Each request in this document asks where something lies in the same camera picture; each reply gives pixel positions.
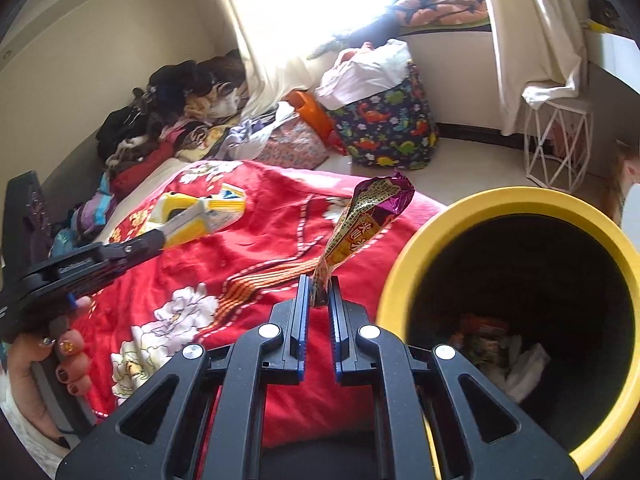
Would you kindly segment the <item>left hand painted nails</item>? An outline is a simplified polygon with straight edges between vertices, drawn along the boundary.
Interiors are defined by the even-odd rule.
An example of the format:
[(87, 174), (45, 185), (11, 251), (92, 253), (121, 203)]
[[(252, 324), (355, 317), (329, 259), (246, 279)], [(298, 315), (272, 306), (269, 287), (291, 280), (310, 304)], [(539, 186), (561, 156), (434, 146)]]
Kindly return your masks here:
[(91, 426), (82, 401), (92, 386), (84, 337), (70, 327), (89, 311), (80, 297), (72, 312), (45, 333), (22, 333), (8, 351), (11, 394), (17, 411), (48, 439), (70, 448)]

